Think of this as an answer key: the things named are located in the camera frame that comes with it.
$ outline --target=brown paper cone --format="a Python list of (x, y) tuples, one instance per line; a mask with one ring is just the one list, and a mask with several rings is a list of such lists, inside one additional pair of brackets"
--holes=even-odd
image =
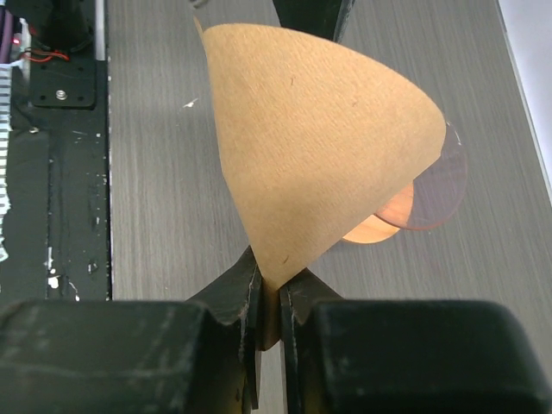
[(439, 157), (441, 111), (362, 54), (250, 24), (203, 43), (224, 178), (269, 292)]

